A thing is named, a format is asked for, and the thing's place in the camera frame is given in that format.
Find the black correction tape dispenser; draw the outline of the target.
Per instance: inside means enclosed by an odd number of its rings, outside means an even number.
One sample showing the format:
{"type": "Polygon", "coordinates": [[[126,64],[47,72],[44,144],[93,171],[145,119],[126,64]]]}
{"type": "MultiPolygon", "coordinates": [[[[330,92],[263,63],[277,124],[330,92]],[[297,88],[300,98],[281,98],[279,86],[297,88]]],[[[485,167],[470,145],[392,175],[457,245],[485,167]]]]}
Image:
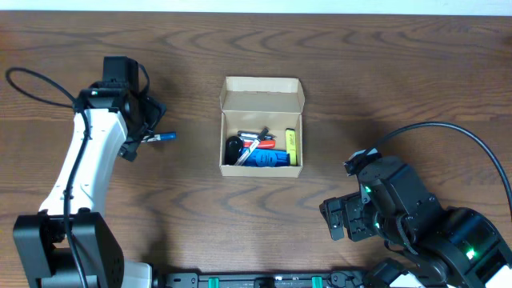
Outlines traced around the black correction tape dispenser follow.
{"type": "Polygon", "coordinates": [[[226,140],[224,161],[226,165],[233,166],[242,155],[244,141],[239,136],[231,136],[226,140]]]}

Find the cardboard box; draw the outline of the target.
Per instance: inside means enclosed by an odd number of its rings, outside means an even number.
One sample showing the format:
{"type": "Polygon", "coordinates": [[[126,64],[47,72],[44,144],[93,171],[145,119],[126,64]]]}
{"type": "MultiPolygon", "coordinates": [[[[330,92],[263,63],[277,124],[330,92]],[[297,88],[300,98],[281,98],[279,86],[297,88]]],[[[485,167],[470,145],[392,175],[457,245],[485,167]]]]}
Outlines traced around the cardboard box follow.
{"type": "Polygon", "coordinates": [[[221,140],[219,168],[223,176],[296,178],[303,168],[302,112],[305,95],[297,78],[227,77],[219,95],[221,140]],[[232,166],[226,161],[227,139],[239,131],[260,133],[264,128],[275,149],[286,150],[286,131],[295,132],[294,166],[232,166]]]}

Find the yellow highlighter pen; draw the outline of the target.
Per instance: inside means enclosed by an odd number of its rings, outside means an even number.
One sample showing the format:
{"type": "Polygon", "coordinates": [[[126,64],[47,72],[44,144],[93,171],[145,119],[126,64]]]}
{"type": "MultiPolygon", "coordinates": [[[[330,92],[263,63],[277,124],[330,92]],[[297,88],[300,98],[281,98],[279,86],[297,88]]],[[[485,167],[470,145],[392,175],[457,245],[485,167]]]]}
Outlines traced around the yellow highlighter pen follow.
{"type": "Polygon", "coordinates": [[[297,160],[297,139],[296,139],[295,130],[286,129],[285,138],[286,138],[286,153],[289,157],[290,165],[296,166],[298,164],[298,160],[297,160]]]}

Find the red handled pliers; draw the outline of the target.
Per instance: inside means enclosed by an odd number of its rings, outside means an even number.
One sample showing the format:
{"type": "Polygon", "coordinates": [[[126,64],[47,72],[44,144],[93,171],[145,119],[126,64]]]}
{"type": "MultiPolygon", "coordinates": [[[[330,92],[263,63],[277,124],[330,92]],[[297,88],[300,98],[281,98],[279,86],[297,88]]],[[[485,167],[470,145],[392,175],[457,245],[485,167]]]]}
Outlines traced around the red handled pliers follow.
{"type": "MultiPolygon", "coordinates": [[[[253,132],[247,132],[247,131],[239,131],[238,136],[243,141],[243,146],[245,148],[249,148],[253,144],[253,141],[258,137],[258,134],[253,133],[253,132]]],[[[258,148],[259,149],[273,149],[273,148],[275,148],[275,145],[276,145],[275,136],[268,134],[264,137],[263,140],[260,141],[260,143],[258,144],[258,148]]]]}

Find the black capped white marker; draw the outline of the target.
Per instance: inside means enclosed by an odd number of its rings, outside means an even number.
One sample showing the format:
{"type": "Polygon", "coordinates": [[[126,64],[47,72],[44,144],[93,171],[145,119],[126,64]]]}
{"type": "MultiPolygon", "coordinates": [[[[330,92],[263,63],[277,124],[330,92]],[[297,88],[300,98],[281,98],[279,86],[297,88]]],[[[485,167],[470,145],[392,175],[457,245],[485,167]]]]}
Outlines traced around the black capped white marker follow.
{"type": "Polygon", "coordinates": [[[248,159],[248,157],[254,152],[254,150],[258,147],[261,141],[265,139],[265,136],[268,134],[269,130],[265,127],[259,135],[256,137],[255,140],[250,144],[250,146],[247,148],[247,150],[238,158],[235,165],[236,166],[242,166],[245,161],[248,159]]]}

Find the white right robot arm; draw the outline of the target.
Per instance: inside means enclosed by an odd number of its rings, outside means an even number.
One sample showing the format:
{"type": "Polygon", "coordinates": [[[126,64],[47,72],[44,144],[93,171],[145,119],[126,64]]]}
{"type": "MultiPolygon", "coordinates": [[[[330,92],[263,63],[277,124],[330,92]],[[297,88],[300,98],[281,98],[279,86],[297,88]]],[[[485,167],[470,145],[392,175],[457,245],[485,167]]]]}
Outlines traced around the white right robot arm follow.
{"type": "Polygon", "coordinates": [[[424,287],[510,285],[511,249],[475,210],[445,210],[432,194],[404,210],[360,193],[327,199],[319,209],[333,240],[383,238],[388,250],[415,265],[410,273],[424,287]]]}

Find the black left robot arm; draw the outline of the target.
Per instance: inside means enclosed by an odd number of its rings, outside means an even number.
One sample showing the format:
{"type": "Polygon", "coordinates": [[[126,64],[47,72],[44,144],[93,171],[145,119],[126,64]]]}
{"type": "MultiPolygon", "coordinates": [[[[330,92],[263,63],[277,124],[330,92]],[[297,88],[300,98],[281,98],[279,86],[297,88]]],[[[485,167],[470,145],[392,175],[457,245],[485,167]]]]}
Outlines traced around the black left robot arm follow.
{"type": "Polygon", "coordinates": [[[144,262],[125,259],[104,219],[117,157],[132,161],[166,112],[127,88],[89,88],[73,105],[74,133],[58,180],[13,237],[31,287],[163,287],[144,262]]]}

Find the blue capped white marker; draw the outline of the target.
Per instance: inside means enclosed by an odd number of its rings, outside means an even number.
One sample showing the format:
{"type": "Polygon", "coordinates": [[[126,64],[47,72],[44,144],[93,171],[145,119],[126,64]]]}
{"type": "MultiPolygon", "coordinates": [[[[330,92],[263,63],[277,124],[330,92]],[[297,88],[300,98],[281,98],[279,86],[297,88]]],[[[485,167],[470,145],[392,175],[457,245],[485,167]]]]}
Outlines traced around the blue capped white marker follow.
{"type": "Polygon", "coordinates": [[[162,133],[162,134],[150,134],[143,138],[142,142],[162,142],[162,141],[171,141],[177,138],[177,134],[175,132],[162,133]]]}

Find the blue plastic tool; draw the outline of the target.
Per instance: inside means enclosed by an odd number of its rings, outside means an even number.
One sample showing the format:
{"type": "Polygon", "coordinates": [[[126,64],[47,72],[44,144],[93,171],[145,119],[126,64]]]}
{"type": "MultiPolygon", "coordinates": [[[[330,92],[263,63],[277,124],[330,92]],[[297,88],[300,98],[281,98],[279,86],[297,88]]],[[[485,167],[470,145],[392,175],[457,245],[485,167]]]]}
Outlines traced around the blue plastic tool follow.
{"type": "Polygon", "coordinates": [[[289,166],[290,156],[284,150],[255,149],[243,165],[252,167],[289,166]]]}

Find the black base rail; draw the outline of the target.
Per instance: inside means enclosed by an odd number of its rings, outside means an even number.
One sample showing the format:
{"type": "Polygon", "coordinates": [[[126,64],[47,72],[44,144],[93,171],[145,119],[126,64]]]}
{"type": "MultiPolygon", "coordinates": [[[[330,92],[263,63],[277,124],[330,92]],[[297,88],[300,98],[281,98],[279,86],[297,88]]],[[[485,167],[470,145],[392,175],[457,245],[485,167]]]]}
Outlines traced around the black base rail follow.
{"type": "Polygon", "coordinates": [[[198,274],[194,272],[160,274],[151,265],[126,262],[122,288],[338,288],[338,287],[422,287],[409,272],[387,266],[372,278],[364,270],[331,272],[288,272],[267,274],[198,274]]]}

